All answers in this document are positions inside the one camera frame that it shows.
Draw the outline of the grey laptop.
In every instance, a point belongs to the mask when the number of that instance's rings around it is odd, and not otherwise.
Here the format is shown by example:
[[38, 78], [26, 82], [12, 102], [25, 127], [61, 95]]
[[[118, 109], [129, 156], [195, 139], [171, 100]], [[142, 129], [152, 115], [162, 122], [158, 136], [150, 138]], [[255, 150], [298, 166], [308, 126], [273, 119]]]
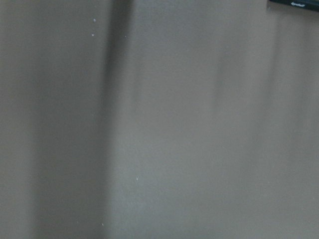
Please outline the grey laptop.
[[279, 4], [289, 5], [297, 8], [318, 11], [319, 1], [318, 0], [269, 0]]

